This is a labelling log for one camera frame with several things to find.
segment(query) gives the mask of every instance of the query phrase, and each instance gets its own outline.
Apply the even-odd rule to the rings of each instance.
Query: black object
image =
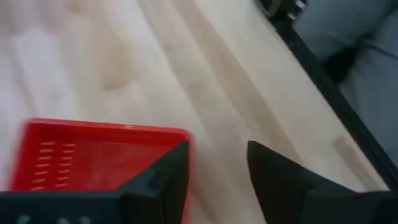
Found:
[[[4,192],[1,223],[180,224],[189,178],[183,141],[114,192]]]
[[[255,0],[262,4],[268,0]],[[391,191],[398,192],[398,169],[390,160],[384,149],[375,140],[361,119],[345,100],[337,89],[337,86],[330,80],[328,74],[317,62],[303,40],[292,28],[292,20],[283,10],[279,15],[270,18],[265,15],[275,27],[277,33],[286,43],[290,51],[294,54],[297,61],[306,71],[312,82],[319,89],[323,97],[327,100],[337,117],[344,124],[353,139],[358,143],[359,148],[364,152],[370,163],[383,178]]]
[[[248,164],[269,224],[398,222],[398,198],[391,192],[353,192],[255,141],[248,144]]]

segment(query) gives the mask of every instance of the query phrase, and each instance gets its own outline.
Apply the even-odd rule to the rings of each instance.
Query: wood grain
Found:
[[[264,223],[248,140],[353,190],[387,188],[251,0],[0,5],[3,188],[31,116],[191,131],[192,223]]]

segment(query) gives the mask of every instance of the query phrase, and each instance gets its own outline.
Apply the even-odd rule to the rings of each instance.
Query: red plastic basket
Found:
[[[177,128],[30,119],[10,189],[114,190],[183,140]]]

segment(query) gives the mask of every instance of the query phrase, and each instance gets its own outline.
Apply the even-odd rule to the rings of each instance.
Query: wooden floor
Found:
[[[264,223],[250,139],[386,189],[251,0],[2,0],[0,39],[3,187],[19,125],[46,117],[191,131],[192,223]]]

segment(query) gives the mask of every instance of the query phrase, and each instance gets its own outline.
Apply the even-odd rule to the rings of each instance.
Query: black metal edge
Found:
[[[398,192],[397,167],[345,100],[336,84],[329,79],[290,22],[271,23],[390,190]]]

